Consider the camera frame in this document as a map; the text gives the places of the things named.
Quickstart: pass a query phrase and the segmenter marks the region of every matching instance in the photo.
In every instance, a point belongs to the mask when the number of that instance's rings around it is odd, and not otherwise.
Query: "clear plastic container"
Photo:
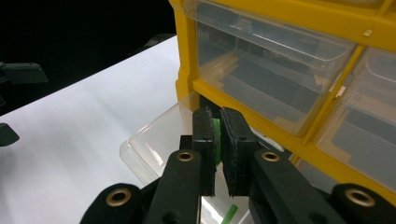
[[[396,191],[396,54],[369,49],[317,146]]]
[[[335,81],[355,44],[290,24],[190,0],[200,77],[292,134]]]
[[[199,95],[192,93],[120,146],[122,160],[143,185],[163,174],[169,155],[178,150],[180,136],[192,134],[192,111],[198,108]],[[213,198],[202,198],[202,223],[221,223],[232,205],[237,210],[230,223],[253,223],[248,198],[229,197],[221,165],[216,171],[215,194]]]

